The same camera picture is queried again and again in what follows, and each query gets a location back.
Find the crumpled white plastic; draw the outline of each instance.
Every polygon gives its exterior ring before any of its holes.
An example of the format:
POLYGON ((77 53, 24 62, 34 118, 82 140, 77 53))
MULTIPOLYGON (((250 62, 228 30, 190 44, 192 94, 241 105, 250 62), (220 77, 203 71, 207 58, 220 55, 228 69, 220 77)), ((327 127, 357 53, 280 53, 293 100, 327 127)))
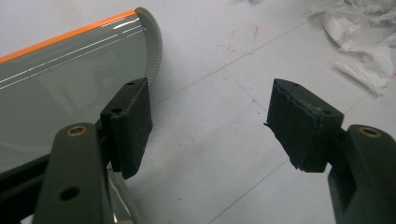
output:
POLYGON ((353 63, 335 62, 334 67, 376 96, 384 93, 393 74, 389 46, 396 46, 396 33, 389 34, 395 28, 391 25, 396 23, 395 4, 393 0, 341 0, 329 7, 311 8, 311 15, 325 13, 323 28, 340 51, 356 58, 353 63))

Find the orange trim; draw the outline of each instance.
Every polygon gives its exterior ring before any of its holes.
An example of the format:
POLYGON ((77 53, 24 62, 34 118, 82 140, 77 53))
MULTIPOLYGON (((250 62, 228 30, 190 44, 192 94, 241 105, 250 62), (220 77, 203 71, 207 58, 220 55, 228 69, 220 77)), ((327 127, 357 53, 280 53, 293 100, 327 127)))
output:
POLYGON ((94 22, 92 24, 83 26, 81 28, 78 28, 77 30, 70 31, 70 32, 65 33, 65 34, 55 36, 55 37, 53 37, 51 39, 48 39, 48 40, 45 40, 45 41, 40 42, 38 44, 32 45, 30 47, 27 47, 26 49, 20 49, 18 51, 10 53, 10 54, 8 54, 6 56, 3 56, 3 57, 0 58, 0 63, 8 62, 9 60, 21 57, 24 54, 30 53, 30 52, 38 50, 38 49, 42 49, 42 48, 44 48, 44 47, 46 47, 48 45, 55 44, 57 42, 63 41, 65 39, 70 38, 70 37, 75 36, 75 35, 80 35, 80 34, 82 34, 84 32, 87 32, 87 31, 90 31, 92 29, 98 28, 100 26, 106 25, 106 24, 111 23, 113 21, 117 21, 117 20, 123 19, 125 17, 132 16, 134 14, 135 14, 135 12, 133 10, 129 10, 129 11, 126 11, 126 12, 122 12, 119 15, 115 15, 115 16, 109 17, 107 19, 104 19, 104 20, 101 20, 101 21, 97 21, 97 22, 94 22))

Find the orange edge strip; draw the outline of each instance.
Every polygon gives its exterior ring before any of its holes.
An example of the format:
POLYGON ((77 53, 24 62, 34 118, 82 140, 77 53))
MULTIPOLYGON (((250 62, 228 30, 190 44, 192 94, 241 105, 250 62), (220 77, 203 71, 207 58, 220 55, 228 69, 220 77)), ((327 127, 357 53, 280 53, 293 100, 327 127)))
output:
POLYGON ((10 53, 10 54, 8 54, 6 56, 3 56, 3 57, 0 58, 0 63, 8 62, 8 61, 10 61, 12 59, 21 57, 24 54, 30 53, 30 52, 38 50, 38 49, 42 49, 42 48, 44 48, 44 47, 46 47, 48 45, 55 44, 57 42, 63 41, 63 40, 65 40, 67 38, 70 38, 72 36, 82 34, 84 32, 87 32, 87 31, 90 31, 92 29, 98 28, 100 26, 106 25, 106 24, 111 23, 113 21, 117 21, 117 20, 123 19, 125 17, 132 16, 134 14, 135 14, 135 12, 133 10, 129 10, 129 11, 126 11, 126 12, 122 12, 119 15, 115 15, 115 16, 109 17, 107 19, 104 19, 104 20, 101 20, 101 21, 97 21, 97 22, 94 22, 92 24, 83 26, 81 28, 78 28, 77 30, 70 31, 70 32, 65 33, 65 34, 55 36, 55 37, 53 37, 51 39, 45 40, 43 42, 40 42, 40 43, 35 44, 35 45, 32 45, 32 46, 27 47, 25 49, 20 49, 18 51, 10 53))

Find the gray tile floor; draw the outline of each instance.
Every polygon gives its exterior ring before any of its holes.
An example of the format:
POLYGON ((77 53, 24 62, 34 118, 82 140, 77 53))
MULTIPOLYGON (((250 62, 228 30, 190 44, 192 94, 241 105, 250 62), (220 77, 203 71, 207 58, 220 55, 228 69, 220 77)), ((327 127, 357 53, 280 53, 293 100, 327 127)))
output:
POLYGON ((7 1, 0 55, 146 7, 163 32, 163 63, 150 90, 154 130, 127 183, 147 223, 334 223, 327 174, 296 171, 262 125, 280 77, 345 113, 344 128, 396 136, 395 80, 374 98, 332 69, 337 49, 320 17, 307 17, 331 2, 7 1))

